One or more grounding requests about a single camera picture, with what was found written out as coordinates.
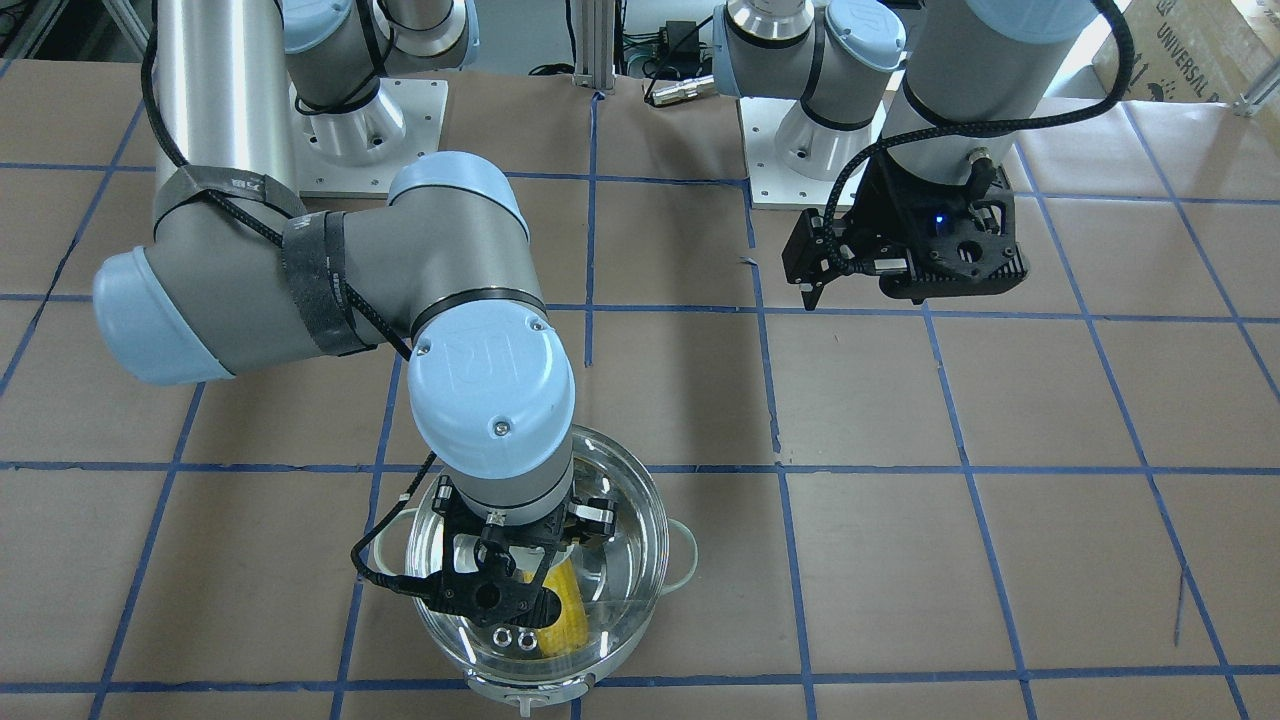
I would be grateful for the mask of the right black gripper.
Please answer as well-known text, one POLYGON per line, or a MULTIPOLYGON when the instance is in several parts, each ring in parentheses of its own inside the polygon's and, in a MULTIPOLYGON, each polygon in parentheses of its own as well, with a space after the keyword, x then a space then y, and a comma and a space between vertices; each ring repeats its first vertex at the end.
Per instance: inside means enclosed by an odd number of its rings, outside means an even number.
POLYGON ((556 556, 571 542, 614 534, 614 501, 570 495, 544 518, 499 524, 472 512, 461 493, 439 479, 431 511, 443 521, 442 568, 406 577, 404 592, 434 612, 467 618, 477 626, 549 626, 561 601, 543 587, 556 556))

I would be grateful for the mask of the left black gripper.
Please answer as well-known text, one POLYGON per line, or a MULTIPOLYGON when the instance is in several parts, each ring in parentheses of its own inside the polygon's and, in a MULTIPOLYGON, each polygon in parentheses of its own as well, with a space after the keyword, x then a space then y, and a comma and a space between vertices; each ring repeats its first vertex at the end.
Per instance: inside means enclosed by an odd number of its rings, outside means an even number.
POLYGON ((1009 292, 1030 272, 1016 242, 1015 197, 1004 168, 972 164, 957 186, 936 184, 902 169, 887 152, 873 156, 852 209, 831 223, 806 209, 783 247, 787 281, 813 310, 841 275, 876 275, 891 299, 1009 292))

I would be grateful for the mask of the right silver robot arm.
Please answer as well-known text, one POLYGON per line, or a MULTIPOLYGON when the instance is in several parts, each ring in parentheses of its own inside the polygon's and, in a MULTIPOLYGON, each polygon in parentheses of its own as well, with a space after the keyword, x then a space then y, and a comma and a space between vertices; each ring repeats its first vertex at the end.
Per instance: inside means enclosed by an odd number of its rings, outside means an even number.
POLYGON ((156 386, 227 380, 389 343, 444 465, 448 536, 475 565, 367 582, 480 626, 547 628, 563 544, 608 536, 573 498, 575 377, 506 176, 470 152, 397 172, 383 208, 308 211, 292 174, 285 63, 361 35, 361 3, 156 1, 143 108, 163 158, 154 241, 109 258, 92 307, 111 355, 156 386))

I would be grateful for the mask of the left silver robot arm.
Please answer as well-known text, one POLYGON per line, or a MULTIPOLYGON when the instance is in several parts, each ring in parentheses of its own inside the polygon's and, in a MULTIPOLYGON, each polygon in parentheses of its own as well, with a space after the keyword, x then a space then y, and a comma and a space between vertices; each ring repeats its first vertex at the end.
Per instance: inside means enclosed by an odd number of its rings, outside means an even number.
POLYGON ((736 97, 783 97, 819 127, 869 126, 901 74, 876 141, 836 164, 805 209, 783 272, 806 310, 841 275, 873 275, 891 299, 1004 293, 1029 274, 1002 168, 1012 136, 1089 120, 1126 92, 1135 41, 1112 1, 928 1, 909 32, 879 1, 730 1, 712 15, 714 79, 736 97), (1119 60, 1094 105, 1037 108, 1082 31, 1105 18, 1119 60))

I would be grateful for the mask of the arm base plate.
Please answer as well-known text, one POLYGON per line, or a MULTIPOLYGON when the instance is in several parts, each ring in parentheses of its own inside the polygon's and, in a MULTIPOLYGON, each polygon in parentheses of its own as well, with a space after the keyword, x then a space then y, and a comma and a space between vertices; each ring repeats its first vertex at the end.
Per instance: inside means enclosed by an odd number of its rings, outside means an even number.
POLYGON ((296 191, 383 197, 403 167, 439 149, 448 96, 444 79, 383 79, 372 100, 353 111, 292 111, 296 191))
POLYGON ((797 100, 742 97, 739 115, 751 204, 801 210, 826 204, 841 168, 878 137, 886 104, 878 102, 870 124, 855 131, 817 124, 797 100))

